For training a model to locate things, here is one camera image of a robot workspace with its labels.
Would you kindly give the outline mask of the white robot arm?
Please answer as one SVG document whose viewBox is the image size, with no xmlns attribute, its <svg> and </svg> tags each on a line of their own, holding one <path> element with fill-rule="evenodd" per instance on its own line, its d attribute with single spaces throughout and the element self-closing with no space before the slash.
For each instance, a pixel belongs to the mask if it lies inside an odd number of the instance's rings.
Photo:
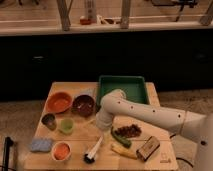
<svg viewBox="0 0 213 171">
<path fill-rule="evenodd" d="M 109 130 L 116 115 L 147 122 L 196 142 L 193 171 L 213 171 L 213 114 L 134 103 L 126 99 L 123 90 L 115 89 L 101 98 L 96 114 L 97 127 Z"/>
</svg>

